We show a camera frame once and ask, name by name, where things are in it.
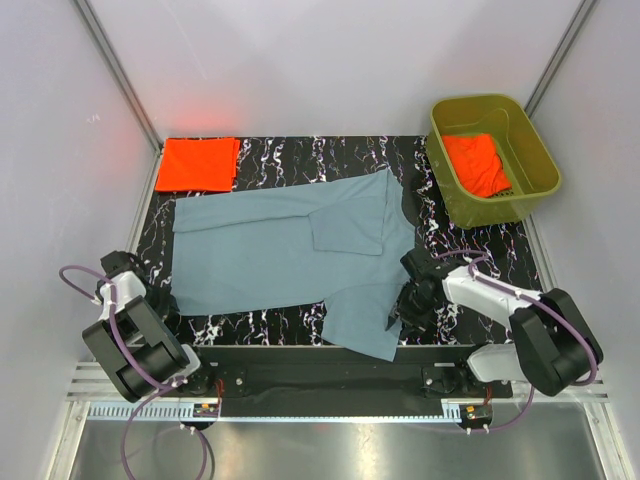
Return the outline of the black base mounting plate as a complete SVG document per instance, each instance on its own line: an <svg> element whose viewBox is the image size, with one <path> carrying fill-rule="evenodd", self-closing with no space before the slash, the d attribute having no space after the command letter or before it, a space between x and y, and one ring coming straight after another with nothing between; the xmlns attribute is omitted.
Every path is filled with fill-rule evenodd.
<svg viewBox="0 0 640 480"><path fill-rule="evenodd" d="M472 346L401 346L393 361L375 359L335 347L311 346L209 346L197 348L205 368L206 380L194 397L213 392L212 382L221 381L226 370L271 373L272 385L318 388L324 385L363 385L403 383L424 376L426 384L439 394L459 392L479 394L484 384L475 381L464 367Z"/></svg>

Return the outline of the orange connector box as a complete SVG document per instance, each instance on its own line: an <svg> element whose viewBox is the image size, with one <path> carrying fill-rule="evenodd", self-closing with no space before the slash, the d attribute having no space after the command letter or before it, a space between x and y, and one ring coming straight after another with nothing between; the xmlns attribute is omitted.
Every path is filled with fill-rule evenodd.
<svg viewBox="0 0 640 480"><path fill-rule="evenodd" d="M218 403L195 403L193 407L195 418L218 418L220 405Z"/></svg>
<svg viewBox="0 0 640 480"><path fill-rule="evenodd" d="M489 420L493 416L493 408L490 404L466 405L461 409L461 414L465 420Z"/></svg>

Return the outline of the right aluminium corner post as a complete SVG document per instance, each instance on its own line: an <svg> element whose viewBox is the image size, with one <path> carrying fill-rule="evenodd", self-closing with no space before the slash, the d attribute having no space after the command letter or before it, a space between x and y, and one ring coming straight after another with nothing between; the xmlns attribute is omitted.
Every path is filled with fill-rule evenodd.
<svg viewBox="0 0 640 480"><path fill-rule="evenodd" d="M581 0L579 2L578 7L567 24L525 104L524 111L530 119L533 118L538 110L560 68L567 60L572 48L599 3L599 0Z"/></svg>

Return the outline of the aluminium frame rail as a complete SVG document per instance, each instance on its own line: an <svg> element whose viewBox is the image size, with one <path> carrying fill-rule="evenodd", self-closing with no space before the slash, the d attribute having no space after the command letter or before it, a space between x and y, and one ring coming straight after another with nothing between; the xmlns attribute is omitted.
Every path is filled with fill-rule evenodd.
<svg viewBox="0 0 640 480"><path fill-rule="evenodd" d="M497 382L479 394L439 394L424 376L401 383L330 385L314 388L274 386L271 373L226 370L224 386L204 397L191 397L172 390L154 400L131 403L108 385L105 373L94 363L76 369L66 399L85 402L89 417L97 420L180 421L186 424L222 422L319 422L319 423L457 423L466 421L466 405L513 405L522 411L526 403L598 404L609 400L602 382L588 388L569 388L555 397L532 393L522 382ZM218 403L218 418L195 418L195 403Z"/></svg>

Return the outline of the aluminium corner post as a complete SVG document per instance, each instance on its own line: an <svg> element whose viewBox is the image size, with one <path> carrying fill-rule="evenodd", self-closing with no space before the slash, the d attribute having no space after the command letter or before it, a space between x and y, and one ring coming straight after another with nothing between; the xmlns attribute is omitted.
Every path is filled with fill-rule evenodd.
<svg viewBox="0 0 640 480"><path fill-rule="evenodd" d="M579 2L578 7L567 24L525 104L524 111L530 119L533 118L538 110L560 68L567 60L572 48L599 3L599 0L581 0Z"/></svg>
<svg viewBox="0 0 640 480"><path fill-rule="evenodd" d="M131 83L131 80L129 79L129 76L127 75L92 3L87 0L71 0L70 4L85 27L99 56L102 58L144 137L153 151L158 154L162 149L163 140L158 134L156 128L153 126L149 115L143 107L143 104L135 91L135 88Z"/></svg>

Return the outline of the left orange connector box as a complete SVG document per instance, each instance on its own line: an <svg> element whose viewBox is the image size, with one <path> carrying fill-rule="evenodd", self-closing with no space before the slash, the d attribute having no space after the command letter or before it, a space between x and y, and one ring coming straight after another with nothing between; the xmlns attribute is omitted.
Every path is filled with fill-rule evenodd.
<svg viewBox="0 0 640 480"><path fill-rule="evenodd" d="M193 407L195 418L218 418L220 405L218 403L195 403Z"/></svg>

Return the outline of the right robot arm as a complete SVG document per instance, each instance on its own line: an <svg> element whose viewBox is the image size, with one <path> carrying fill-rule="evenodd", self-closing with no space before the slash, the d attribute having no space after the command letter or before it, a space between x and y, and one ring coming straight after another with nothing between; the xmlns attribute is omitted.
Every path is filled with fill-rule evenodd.
<svg viewBox="0 0 640 480"><path fill-rule="evenodd" d="M454 371L455 387L466 396L497 381L527 382L549 397L593 383L603 351L571 295L559 288L539 292L494 279L479 270L487 258L476 250L437 256L422 248L410 250L401 259L409 280L388 324L421 330L442 302L502 324L511 334L510 343L481 346Z"/></svg>

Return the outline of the right orange connector box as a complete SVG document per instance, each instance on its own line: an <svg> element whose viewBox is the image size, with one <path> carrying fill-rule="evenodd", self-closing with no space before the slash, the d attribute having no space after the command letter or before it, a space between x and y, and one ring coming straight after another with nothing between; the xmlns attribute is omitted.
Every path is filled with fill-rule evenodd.
<svg viewBox="0 0 640 480"><path fill-rule="evenodd" d="M465 420L489 420L493 416L493 408L490 404L466 405L461 409L461 414Z"/></svg>

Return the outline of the orange t-shirt in bin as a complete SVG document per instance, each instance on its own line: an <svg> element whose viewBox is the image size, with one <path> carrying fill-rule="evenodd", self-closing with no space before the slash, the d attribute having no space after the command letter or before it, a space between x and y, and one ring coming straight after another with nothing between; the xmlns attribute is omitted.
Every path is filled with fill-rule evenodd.
<svg viewBox="0 0 640 480"><path fill-rule="evenodd" d="M512 188L489 134L445 135L442 143L460 184L470 194L490 198Z"/></svg>

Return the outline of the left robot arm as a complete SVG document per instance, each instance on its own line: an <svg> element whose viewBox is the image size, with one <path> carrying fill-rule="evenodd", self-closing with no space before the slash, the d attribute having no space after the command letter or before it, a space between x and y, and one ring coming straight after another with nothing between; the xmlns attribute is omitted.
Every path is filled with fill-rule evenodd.
<svg viewBox="0 0 640 480"><path fill-rule="evenodd" d="M179 313L171 290L152 285L145 265L130 252L113 251L101 266L109 280L97 282L102 312L82 338L118 393L134 403L178 379L193 395L208 394L216 372L166 325Z"/></svg>

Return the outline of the grey-blue t-shirt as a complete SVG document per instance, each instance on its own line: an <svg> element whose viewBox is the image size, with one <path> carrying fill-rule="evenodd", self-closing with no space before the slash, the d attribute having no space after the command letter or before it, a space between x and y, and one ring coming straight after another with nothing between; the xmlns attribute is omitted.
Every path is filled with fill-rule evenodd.
<svg viewBox="0 0 640 480"><path fill-rule="evenodd" d="M415 229L387 169L306 185L183 198L173 221L171 288L187 316L323 303L322 338L383 361Z"/></svg>

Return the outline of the left aluminium corner post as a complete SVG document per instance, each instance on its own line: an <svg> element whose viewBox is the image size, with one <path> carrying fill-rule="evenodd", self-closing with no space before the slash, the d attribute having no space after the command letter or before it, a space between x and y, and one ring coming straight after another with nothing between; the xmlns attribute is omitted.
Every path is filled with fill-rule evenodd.
<svg viewBox="0 0 640 480"><path fill-rule="evenodd" d="M153 126L149 115L143 107L143 104L135 91L135 88L131 83L131 80L129 79L129 76L127 75L92 3L87 0L71 0L70 4L85 27L99 56L102 58L144 137L153 151L158 154L162 149L163 140L158 134L156 128Z"/></svg>

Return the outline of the olive green plastic bin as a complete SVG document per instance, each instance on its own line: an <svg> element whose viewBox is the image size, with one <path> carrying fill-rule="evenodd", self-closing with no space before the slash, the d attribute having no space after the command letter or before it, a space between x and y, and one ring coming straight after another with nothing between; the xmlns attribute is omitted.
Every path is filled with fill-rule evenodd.
<svg viewBox="0 0 640 480"><path fill-rule="evenodd" d="M561 174L509 96L447 98L430 112L426 152L453 224L519 222L561 186Z"/></svg>

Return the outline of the folded orange t-shirt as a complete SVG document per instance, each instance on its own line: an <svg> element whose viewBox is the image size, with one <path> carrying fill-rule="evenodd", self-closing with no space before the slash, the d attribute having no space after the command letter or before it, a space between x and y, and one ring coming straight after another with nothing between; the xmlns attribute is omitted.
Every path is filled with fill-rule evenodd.
<svg viewBox="0 0 640 480"><path fill-rule="evenodd" d="M240 146L240 140L233 137L167 139L154 190L230 192L237 175Z"/></svg>

